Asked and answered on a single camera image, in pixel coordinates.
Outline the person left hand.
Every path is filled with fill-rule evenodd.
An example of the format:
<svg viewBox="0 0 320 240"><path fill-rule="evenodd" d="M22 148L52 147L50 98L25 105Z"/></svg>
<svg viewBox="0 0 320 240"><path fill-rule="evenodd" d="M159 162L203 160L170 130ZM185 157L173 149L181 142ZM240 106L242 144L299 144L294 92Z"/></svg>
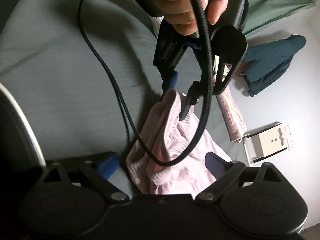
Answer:
<svg viewBox="0 0 320 240"><path fill-rule="evenodd" d="M163 13L166 21L181 35L188 36L197 31L196 18L190 0L152 0ZM226 10L228 0L201 0L207 9L208 22L216 24Z"/></svg>

